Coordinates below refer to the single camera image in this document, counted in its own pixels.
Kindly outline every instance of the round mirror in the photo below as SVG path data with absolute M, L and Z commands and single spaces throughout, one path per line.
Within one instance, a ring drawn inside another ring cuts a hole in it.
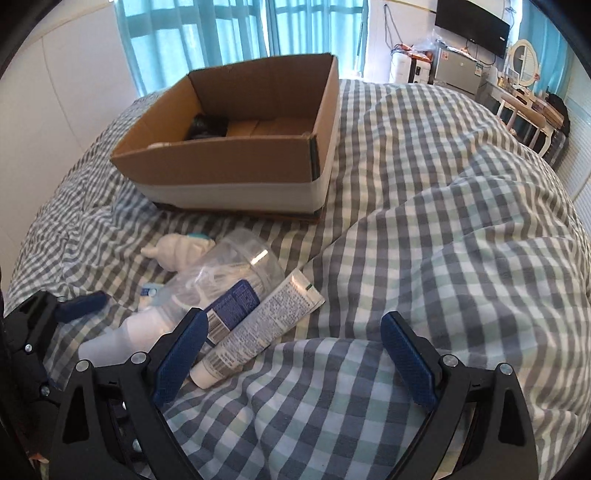
M 509 51 L 509 65 L 517 73 L 519 85 L 532 85 L 539 68 L 538 57 L 532 44 L 527 40 L 518 40 Z

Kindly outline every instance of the open cardboard box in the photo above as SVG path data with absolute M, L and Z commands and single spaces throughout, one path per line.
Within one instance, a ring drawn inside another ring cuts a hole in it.
M 199 112 L 228 118 L 227 136 L 183 141 Z M 339 115 L 330 54 L 195 70 L 140 117 L 111 161 L 156 204 L 318 218 Z

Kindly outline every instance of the white stuffed toy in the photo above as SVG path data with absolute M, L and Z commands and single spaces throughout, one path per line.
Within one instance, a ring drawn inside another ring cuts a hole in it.
M 160 238 L 155 247 L 143 247 L 141 254 L 155 258 L 158 264 L 169 272 L 180 272 L 193 265 L 215 244 L 208 236 L 200 233 L 169 233 Z

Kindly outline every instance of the blue gripper pad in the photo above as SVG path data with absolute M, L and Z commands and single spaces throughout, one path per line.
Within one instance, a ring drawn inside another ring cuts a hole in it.
M 158 408 L 177 396 L 207 338 L 208 330 L 207 314 L 200 310 L 168 352 L 155 375 L 152 401 Z
M 389 313 L 383 316 L 379 328 L 384 348 L 393 360 L 413 400 L 428 412 L 433 411 L 438 399 L 431 370 Z

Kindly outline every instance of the checkered bedsheet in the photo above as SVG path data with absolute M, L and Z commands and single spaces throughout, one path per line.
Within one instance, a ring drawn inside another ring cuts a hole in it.
M 540 478 L 550 479 L 591 407 L 590 244 L 568 195 L 543 160 L 460 94 L 348 80 L 341 94 L 319 225 L 156 209 L 109 162 L 155 97 L 138 100 L 40 210 L 7 312 L 39 289 L 110 295 L 102 313 L 54 336 L 46 367 L 64 385 L 80 343 L 132 313 L 144 282 L 170 278 L 143 246 L 170 232 L 220 238 L 244 226 L 327 302 L 247 371 L 209 391 L 188 383 L 166 409 L 205 479 L 385 478 L 424 418 L 380 343 L 390 310 L 469 366 L 515 367 Z

